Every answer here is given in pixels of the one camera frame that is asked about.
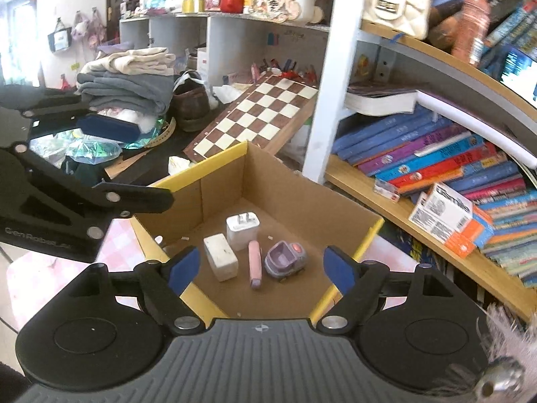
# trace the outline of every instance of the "white handbag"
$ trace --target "white handbag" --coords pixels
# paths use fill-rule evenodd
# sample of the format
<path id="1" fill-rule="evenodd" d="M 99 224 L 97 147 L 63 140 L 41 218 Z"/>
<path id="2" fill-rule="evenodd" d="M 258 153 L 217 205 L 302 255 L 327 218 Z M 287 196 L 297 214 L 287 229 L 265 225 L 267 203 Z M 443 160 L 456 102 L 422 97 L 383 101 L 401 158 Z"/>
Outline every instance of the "white handbag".
<path id="1" fill-rule="evenodd" d="M 362 18 L 423 40 L 430 9 L 431 0 L 365 0 Z"/>

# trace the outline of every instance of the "floor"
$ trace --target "floor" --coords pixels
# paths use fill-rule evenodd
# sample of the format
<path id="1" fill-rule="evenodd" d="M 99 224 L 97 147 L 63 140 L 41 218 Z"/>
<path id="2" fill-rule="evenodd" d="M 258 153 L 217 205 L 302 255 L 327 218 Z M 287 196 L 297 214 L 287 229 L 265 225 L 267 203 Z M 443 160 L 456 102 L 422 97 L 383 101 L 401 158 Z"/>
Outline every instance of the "floor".
<path id="1" fill-rule="evenodd" d="M 0 362 L 14 370 L 22 372 L 15 356 L 15 339 L 17 323 L 11 309 L 11 300 L 7 290 L 6 271 L 11 261 L 15 261 L 27 251 L 12 245 L 0 243 Z"/>

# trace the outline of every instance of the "genrobotai logo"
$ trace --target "genrobotai logo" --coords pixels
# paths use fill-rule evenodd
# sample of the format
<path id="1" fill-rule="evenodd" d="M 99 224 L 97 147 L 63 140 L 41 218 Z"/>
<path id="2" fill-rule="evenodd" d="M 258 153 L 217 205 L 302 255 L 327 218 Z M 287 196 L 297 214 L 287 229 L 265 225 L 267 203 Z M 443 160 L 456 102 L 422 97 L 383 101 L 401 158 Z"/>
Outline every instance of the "genrobotai logo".
<path id="1" fill-rule="evenodd" d="M 71 246 L 69 244 L 64 244 L 64 243 L 58 244 L 55 240 L 49 240 L 49 239 L 42 238 L 40 236 L 34 236 L 31 233 L 24 233 L 22 231 L 16 231 L 16 230 L 13 230 L 13 229 L 11 229 L 9 227 L 6 227 L 4 229 L 4 231 L 8 235 L 18 236 L 19 238 L 25 238 L 25 239 L 28 239 L 28 240 L 32 240 L 33 242 L 38 242 L 39 244 L 51 245 L 53 247 L 58 247 L 58 248 L 66 248 L 66 249 L 71 248 Z"/>

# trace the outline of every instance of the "metal bell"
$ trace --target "metal bell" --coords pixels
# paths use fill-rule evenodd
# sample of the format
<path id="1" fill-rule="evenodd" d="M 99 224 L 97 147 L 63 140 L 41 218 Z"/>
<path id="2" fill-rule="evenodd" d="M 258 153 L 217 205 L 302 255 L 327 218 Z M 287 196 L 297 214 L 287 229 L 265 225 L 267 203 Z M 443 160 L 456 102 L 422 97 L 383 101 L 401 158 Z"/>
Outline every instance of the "metal bell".
<path id="1" fill-rule="evenodd" d="M 477 401 L 487 401 L 492 396 L 515 396 L 522 389 L 525 372 L 514 357 L 495 359 L 485 368 L 474 388 Z"/>

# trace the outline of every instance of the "pink marker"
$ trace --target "pink marker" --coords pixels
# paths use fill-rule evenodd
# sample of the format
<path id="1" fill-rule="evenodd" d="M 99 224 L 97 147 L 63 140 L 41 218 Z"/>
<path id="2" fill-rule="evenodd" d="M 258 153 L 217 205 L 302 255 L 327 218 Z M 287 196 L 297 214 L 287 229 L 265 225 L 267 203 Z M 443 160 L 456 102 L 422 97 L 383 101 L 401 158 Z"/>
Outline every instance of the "pink marker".
<path id="1" fill-rule="evenodd" d="M 248 244 L 248 255 L 250 258 L 250 286 L 252 289 L 261 288 L 261 247 L 259 242 L 251 240 Z"/>

